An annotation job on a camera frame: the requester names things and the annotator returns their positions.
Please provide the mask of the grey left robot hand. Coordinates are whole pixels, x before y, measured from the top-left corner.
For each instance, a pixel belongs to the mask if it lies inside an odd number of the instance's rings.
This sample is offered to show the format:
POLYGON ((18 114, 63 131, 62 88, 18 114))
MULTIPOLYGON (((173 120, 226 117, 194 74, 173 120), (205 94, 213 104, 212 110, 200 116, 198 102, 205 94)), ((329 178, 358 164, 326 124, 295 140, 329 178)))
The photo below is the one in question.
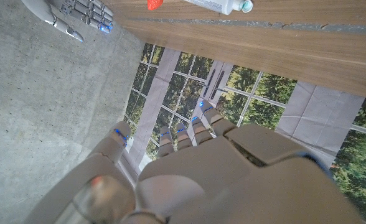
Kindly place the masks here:
POLYGON ((135 183, 117 163, 130 128, 116 123, 33 208, 26 223, 362 223, 328 168, 256 124, 236 126, 208 102, 190 138, 162 128, 157 159, 135 183))

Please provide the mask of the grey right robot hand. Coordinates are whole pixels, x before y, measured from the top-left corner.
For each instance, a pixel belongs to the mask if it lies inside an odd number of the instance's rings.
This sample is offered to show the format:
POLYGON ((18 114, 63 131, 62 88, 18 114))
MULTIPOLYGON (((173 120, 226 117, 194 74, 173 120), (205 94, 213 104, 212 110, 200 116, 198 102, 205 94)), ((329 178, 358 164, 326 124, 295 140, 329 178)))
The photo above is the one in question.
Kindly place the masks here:
POLYGON ((80 42, 83 42, 82 35, 57 17, 52 12, 52 7, 107 34, 113 29, 113 11, 100 0, 22 0, 22 2, 39 19, 80 42))

